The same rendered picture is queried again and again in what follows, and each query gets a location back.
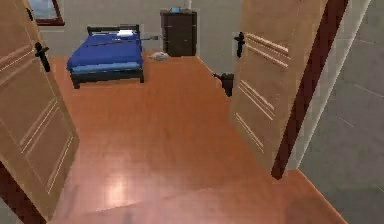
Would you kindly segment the window with red-brown frame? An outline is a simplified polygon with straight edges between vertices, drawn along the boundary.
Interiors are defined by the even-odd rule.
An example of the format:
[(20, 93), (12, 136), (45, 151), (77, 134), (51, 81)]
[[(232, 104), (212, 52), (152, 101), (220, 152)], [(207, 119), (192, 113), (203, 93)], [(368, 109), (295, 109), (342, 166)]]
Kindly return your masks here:
[(28, 0), (39, 26), (64, 26), (58, 0)]

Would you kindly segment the dark brown chest of drawers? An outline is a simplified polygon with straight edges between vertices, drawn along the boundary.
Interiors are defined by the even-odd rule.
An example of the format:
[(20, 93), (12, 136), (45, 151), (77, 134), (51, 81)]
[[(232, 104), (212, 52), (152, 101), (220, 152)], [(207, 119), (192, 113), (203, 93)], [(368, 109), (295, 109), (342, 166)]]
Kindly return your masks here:
[(183, 9), (161, 10), (163, 50), (172, 57), (195, 56), (197, 45), (197, 12)]

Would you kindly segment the small black furniture piece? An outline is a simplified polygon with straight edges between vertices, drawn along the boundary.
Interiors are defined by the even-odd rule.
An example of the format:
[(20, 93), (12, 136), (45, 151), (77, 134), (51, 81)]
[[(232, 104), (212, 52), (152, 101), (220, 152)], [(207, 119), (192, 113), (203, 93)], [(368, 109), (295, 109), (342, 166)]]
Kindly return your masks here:
[(231, 97), (232, 90), (233, 90), (234, 74), (233, 73), (222, 73), (222, 74), (213, 73), (212, 76), (218, 78), (221, 81), (221, 86), (224, 89), (225, 94), (228, 97)]

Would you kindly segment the thin dark rod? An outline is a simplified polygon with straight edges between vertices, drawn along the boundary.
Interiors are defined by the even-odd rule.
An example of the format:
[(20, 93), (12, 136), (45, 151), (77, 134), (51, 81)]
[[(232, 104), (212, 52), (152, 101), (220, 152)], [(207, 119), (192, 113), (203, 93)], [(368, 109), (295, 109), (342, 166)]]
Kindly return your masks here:
[(105, 46), (105, 45), (111, 45), (111, 44), (120, 44), (120, 43), (125, 43), (125, 42), (136, 42), (136, 41), (148, 41), (148, 40), (159, 40), (161, 36), (150, 36), (150, 37), (147, 37), (147, 38), (138, 38), (138, 39), (132, 39), (132, 40), (112, 40), (112, 41), (109, 41), (109, 42), (104, 42), (104, 43), (95, 43), (95, 44), (90, 44), (90, 45), (87, 45), (87, 47), (90, 47), (90, 46)]

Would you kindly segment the tan wooden room door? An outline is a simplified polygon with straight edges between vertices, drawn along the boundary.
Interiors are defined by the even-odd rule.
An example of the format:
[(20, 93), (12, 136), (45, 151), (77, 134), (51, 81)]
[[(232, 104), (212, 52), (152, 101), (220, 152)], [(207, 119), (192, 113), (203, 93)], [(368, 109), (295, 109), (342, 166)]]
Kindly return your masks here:
[(0, 198), (23, 224), (52, 219), (79, 137), (27, 0), (0, 0)]
[(264, 170), (287, 169), (349, 0), (243, 0), (230, 117)]

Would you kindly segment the grey cloth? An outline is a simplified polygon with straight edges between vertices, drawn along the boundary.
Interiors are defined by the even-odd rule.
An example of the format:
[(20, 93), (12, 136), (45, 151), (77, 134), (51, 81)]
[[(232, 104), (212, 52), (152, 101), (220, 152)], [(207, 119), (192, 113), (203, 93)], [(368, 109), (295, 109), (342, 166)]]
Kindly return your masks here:
[(165, 52), (155, 52), (149, 55), (149, 58), (155, 61), (165, 61), (169, 58), (169, 55)]

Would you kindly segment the blue bed with black frame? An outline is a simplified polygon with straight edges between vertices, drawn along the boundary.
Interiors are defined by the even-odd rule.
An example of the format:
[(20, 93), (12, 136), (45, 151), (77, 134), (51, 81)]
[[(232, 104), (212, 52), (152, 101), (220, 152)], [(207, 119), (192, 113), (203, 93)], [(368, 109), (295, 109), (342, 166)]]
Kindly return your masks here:
[[(119, 30), (133, 30), (135, 34), (120, 37), (117, 36)], [(88, 26), (87, 32), (88, 37), (67, 61), (67, 70), (74, 89), (79, 89), (80, 84), (87, 81), (138, 78), (141, 83), (144, 82), (142, 41), (87, 47), (112, 40), (141, 38), (138, 24)]]

